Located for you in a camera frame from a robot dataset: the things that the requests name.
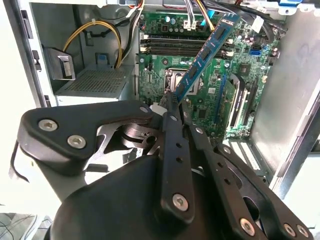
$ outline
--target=blue ram stick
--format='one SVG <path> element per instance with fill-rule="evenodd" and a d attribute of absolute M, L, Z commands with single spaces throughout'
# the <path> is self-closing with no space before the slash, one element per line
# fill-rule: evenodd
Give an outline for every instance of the blue ram stick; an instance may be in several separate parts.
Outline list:
<path fill-rule="evenodd" d="M 181 81 L 175 88 L 174 94 L 178 103 L 180 103 L 188 94 L 189 90 L 195 84 L 199 76 L 204 72 L 208 63 L 210 63 L 211 59 L 224 44 L 239 20 L 240 17 L 238 15 L 231 13 L 224 14 L 224 16 L 219 20 L 214 31 L 211 33 L 195 57 L 190 68 L 186 71 Z"/>

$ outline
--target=yellow cable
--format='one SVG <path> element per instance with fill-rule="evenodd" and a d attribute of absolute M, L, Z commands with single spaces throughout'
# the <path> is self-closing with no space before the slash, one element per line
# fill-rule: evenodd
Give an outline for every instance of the yellow cable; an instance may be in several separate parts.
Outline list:
<path fill-rule="evenodd" d="M 207 14 L 207 11 L 205 9 L 205 7 L 202 5 L 202 3 L 200 2 L 200 0 L 195 0 L 198 7 L 200 8 L 201 12 L 202 12 L 202 15 L 205 19 L 205 21 L 208 23 L 209 27 L 210 27 L 210 30 L 213 31 L 215 30 L 215 27 L 214 25 L 212 24 L 212 22 L 210 21 L 210 17 L 208 16 Z"/>
<path fill-rule="evenodd" d="M 121 65 L 121 61 L 122 61 L 122 48 L 121 48 L 121 41 L 120 41 L 120 38 L 117 34 L 117 31 L 116 29 L 110 25 L 109 23 L 107 22 L 104 22 L 104 21 L 95 21 L 95 22 L 88 22 L 84 25 L 82 25 L 81 27 L 79 27 L 69 38 L 68 40 L 66 41 L 64 47 L 63 47 L 63 51 L 65 52 L 67 50 L 67 48 L 69 47 L 70 43 L 75 39 L 75 37 L 77 35 L 79 35 L 84 29 L 90 27 L 90 26 L 94 26 L 94 25 L 102 25 L 102 26 L 105 26 L 106 28 L 110 29 L 114 34 L 115 34 L 115 37 L 116 37 L 116 40 L 118 42 L 118 47 L 119 47 L 119 51 L 118 51 L 118 58 L 117 58 L 117 63 L 115 64 L 115 68 L 118 68 L 120 67 Z"/>

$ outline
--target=mesh vent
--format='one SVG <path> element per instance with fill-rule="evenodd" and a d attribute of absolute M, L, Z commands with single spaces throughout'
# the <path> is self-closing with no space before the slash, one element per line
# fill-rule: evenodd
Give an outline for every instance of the mesh vent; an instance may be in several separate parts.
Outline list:
<path fill-rule="evenodd" d="M 87 70 L 65 90 L 77 92 L 116 93 L 125 77 L 124 72 Z"/>

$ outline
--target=circuit board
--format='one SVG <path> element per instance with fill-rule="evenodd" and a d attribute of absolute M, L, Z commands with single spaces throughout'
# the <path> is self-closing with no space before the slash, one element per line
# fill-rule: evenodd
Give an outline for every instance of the circuit board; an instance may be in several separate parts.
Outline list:
<path fill-rule="evenodd" d="M 186 26 L 186 14 L 143 13 L 139 23 L 139 99 L 149 105 L 158 103 L 165 90 L 173 90 L 210 35 L 196 15 L 196 27 Z M 216 24 L 221 15 L 214 15 Z M 192 120 L 217 142 L 224 138 L 245 139 L 254 123 L 255 113 L 267 82 L 268 71 L 278 54 L 279 40 L 267 44 L 264 37 L 240 22 L 204 73 L 185 97 Z M 232 81 L 235 74 L 244 88 Z M 237 97 L 241 103 L 236 107 Z M 231 114 L 238 111 L 231 124 Z"/>

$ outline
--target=metal bolt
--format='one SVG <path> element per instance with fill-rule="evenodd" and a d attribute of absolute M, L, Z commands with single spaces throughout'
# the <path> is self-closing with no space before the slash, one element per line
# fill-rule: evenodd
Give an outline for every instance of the metal bolt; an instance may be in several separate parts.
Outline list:
<path fill-rule="evenodd" d="M 308 232 L 307 232 L 301 225 L 298 224 L 296 227 L 298 228 L 299 232 L 300 232 L 303 236 L 305 236 L 306 238 L 309 237 Z"/>
<path fill-rule="evenodd" d="M 75 149 L 83 149 L 86 146 L 86 140 L 79 135 L 72 135 L 67 139 L 68 144 Z"/>
<path fill-rule="evenodd" d="M 249 222 L 247 219 L 245 218 L 241 218 L 240 219 L 240 225 L 242 227 L 242 229 L 251 237 L 253 237 L 255 235 L 255 228 L 254 226 L 252 226 L 251 222 Z"/>
<path fill-rule="evenodd" d="M 50 119 L 43 119 L 38 123 L 38 126 L 40 129 L 47 131 L 47 132 L 52 132 L 58 128 L 58 124 Z"/>
<path fill-rule="evenodd" d="M 176 118 L 175 116 L 170 115 L 170 118 L 171 118 L 173 121 L 177 121 L 177 118 Z"/>
<path fill-rule="evenodd" d="M 289 224 L 285 223 L 285 224 L 284 224 L 284 228 L 285 228 L 286 232 L 287 232 L 288 234 L 290 234 L 292 237 L 295 237 L 295 236 L 296 236 L 295 231 L 293 230 L 293 228 L 292 228 Z"/>
<path fill-rule="evenodd" d="M 147 113 L 148 112 L 148 109 L 146 109 L 144 106 L 141 106 L 140 107 L 140 110 L 144 113 Z"/>
<path fill-rule="evenodd" d="M 204 131 L 202 131 L 202 129 L 200 127 L 196 127 L 195 130 L 200 134 L 204 133 Z"/>
<path fill-rule="evenodd" d="M 223 150 L 227 153 L 227 154 L 230 154 L 231 151 L 229 148 L 227 148 L 226 146 L 223 147 Z"/>
<path fill-rule="evenodd" d="M 189 207 L 188 201 L 181 194 L 176 193 L 175 195 L 173 195 L 172 202 L 173 202 L 174 206 L 177 209 L 179 209 L 180 211 L 185 212 L 188 210 L 188 207 Z"/>

